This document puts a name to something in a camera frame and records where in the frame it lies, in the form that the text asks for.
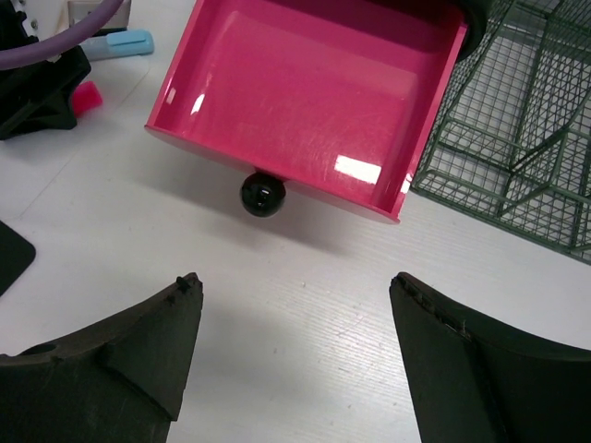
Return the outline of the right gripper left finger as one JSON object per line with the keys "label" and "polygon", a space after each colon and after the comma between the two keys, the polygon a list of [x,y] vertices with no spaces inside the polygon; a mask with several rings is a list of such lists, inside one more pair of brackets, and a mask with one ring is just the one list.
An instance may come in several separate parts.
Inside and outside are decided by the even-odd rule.
{"label": "right gripper left finger", "polygon": [[202,307],[202,283],[189,273],[84,329],[2,355],[2,441],[166,441]]}

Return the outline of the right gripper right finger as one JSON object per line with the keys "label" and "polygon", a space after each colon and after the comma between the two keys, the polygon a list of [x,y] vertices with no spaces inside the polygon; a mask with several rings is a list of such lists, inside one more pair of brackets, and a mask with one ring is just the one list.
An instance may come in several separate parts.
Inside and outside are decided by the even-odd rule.
{"label": "right gripper right finger", "polygon": [[390,298],[422,441],[589,441],[588,350],[512,327],[406,272]]}

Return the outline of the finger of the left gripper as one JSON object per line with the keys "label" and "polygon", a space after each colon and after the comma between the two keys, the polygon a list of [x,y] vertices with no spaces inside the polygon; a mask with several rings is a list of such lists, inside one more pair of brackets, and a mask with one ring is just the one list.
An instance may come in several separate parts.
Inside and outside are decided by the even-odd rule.
{"label": "finger of the left gripper", "polygon": [[1,139],[45,129],[69,130],[78,124],[71,97],[91,72],[76,46],[54,62],[43,61],[1,73]]}

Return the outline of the pink highlighter marker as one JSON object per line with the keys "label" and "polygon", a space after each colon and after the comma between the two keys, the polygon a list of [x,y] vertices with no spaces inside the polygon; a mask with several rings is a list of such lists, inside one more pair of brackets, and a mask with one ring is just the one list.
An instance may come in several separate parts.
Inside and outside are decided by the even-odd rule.
{"label": "pink highlighter marker", "polygon": [[81,83],[71,96],[71,105],[76,117],[103,105],[103,97],[93,81]]}

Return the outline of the blue highlighter marker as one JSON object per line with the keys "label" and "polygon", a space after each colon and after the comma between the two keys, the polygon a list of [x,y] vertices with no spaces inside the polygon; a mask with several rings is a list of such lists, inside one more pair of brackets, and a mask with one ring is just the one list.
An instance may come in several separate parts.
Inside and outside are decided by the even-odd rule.
{"label": "blue highlighter marker", "polygon": [[152,54],[155,48],[147,30],[125,30],[88,38],[80,45],[90,61]]}

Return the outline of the pink top drawer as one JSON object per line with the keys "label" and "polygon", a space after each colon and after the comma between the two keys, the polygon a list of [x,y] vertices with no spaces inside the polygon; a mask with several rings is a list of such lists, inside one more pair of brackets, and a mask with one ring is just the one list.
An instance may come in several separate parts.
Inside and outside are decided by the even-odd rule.
{"label": "pink top drawer", "polygon": [[453,1],[199,1],[147,121],[155,137],[397,222],[468,31]]}

